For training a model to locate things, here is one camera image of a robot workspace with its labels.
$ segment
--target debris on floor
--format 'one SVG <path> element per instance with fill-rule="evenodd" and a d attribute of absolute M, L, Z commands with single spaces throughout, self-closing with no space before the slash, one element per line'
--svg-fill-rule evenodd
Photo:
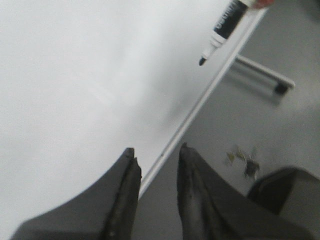
<path fill-rule="evenodd" d="M 257 148 L 253 147 L 251 154 L 247 154 L 240 147 L 236 147 L 235 151 L 226 153 L 228 162 L 232 165 L 235 159 L 242 160 L 245 163 L 244 176 L 246 178 L 257 179 L 257 173 L 260 170 L 260 165 L 256 162 Z"/>

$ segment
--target gray floor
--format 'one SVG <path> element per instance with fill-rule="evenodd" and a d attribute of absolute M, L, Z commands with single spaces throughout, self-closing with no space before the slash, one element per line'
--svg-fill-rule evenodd
<path fill-rule="evenodd" d="M 320 2 L 276 0 L 242 55 L 296 82 L 283 98 L 274 83 L 234 65 L 185 133 L 138 204 L 133 240 L 182 239 L 176 174 L 182 142 L 196 148 L 233 187 L 246 194 L 245 166 L 226 162 L 240 146 L 257 149 L 259 176 L 294 165 L 320 177 Z"/>

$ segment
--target whiteboard marker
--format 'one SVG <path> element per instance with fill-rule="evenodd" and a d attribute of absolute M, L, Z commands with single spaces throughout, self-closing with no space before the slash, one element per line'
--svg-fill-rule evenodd
<path fill-rule="evenodd" d="M 209 45 L 202 52 L 199 65 L 202 66 L 230 37 L 247 10 L 256 0 L 232 0 L 224 14 L 214 26 Z"/>

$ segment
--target hand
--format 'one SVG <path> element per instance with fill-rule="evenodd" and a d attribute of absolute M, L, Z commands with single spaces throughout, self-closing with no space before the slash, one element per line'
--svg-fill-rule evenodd
<path fill-rule="evenodd" d="M 258 0 L 255 5 L 253 5 L 254 9 L 262 9 L 274 3 L 275 0 Z"/>

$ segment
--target marker label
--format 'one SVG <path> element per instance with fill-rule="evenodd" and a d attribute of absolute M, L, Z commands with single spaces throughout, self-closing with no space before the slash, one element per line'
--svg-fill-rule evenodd
<path fill-rule="evenodd" d="M 248 6 L 241 1 L 233 0 L 213 30 L 224 39 L 228 39 L 246 13 L 247 9 Z"/>

